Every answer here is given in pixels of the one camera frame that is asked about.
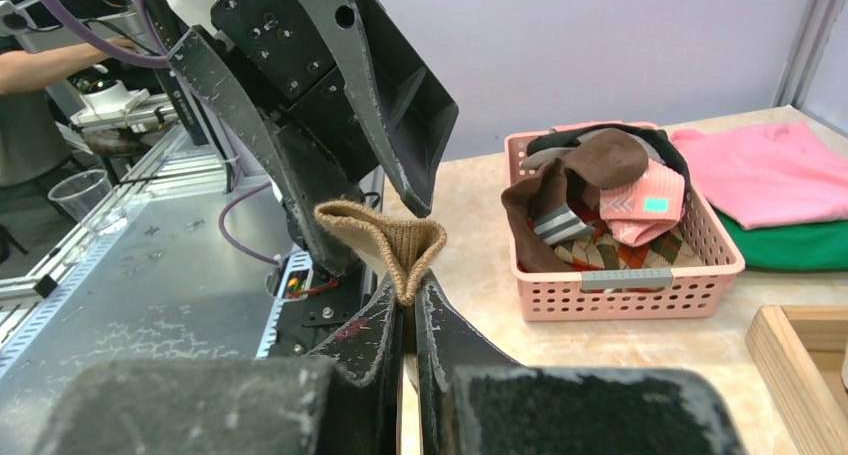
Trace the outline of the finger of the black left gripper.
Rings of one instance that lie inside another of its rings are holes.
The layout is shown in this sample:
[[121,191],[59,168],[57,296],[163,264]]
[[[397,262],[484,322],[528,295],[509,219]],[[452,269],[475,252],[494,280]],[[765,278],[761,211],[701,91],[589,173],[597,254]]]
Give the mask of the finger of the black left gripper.
[[297,1],[334,58],[385,175],[413,215],[428,217],[457,102],[379,0]]
[[360,189],[320,153],[304,130],[292,123],[278,126],[261,115],[213,42],[203,27],[189,28],[169,51],[171,67],[278,186],[292,239],[327,273],[344,274],[359,258],[321,227],[314,210],[323,202],[354,200]]

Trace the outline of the person forearm in background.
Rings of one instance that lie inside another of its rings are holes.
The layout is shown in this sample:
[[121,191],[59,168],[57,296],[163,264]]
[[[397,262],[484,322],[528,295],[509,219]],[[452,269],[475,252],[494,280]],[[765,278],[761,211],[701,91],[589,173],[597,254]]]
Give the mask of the person forearm in background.
[[110,55],[88,43],[29,53],[11,37],[2,37],[1,95],[45,89],[109,58]]

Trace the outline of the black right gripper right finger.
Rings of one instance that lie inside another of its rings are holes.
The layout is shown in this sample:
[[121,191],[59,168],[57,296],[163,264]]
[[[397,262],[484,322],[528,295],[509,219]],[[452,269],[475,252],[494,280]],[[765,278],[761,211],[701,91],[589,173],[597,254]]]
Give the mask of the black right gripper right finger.
[[426,454],[741,454],[720,394],[671,368],[530,367],[449,303],[432,273],[414,305]]

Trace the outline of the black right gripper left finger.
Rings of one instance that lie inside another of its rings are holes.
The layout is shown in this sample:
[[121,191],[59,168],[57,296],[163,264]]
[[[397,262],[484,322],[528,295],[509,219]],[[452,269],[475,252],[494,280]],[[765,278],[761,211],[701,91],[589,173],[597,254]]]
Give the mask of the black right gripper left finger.
[[301,357],[119,360],[63,391],[37,454],[393,454],[400,366],[384,280]]

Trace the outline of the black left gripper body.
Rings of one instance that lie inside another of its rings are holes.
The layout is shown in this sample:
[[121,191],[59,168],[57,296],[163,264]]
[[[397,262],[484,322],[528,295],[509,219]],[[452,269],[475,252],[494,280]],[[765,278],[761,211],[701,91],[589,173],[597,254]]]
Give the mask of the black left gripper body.
[[260,114],[305,131],[320,153],[357,181],[380,166],[345,95],[345,82],[297,0],[215,0],[213,47]]

